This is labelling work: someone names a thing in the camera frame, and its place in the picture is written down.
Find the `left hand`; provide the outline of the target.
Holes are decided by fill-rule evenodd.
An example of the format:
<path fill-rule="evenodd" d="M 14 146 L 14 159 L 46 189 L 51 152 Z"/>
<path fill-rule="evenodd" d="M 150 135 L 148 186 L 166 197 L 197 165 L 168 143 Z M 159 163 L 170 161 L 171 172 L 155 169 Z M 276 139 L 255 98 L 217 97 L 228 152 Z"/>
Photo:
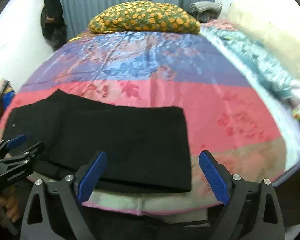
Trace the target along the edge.
<path fill-rule="evenodd" d="M 0 195 L 0 207 L 6 209 L 6 216 L 12 223 L 16 222 L 20 217 L 19 201 L 15 196 L 14 186 L 5 189 L 3 195 Z"/>

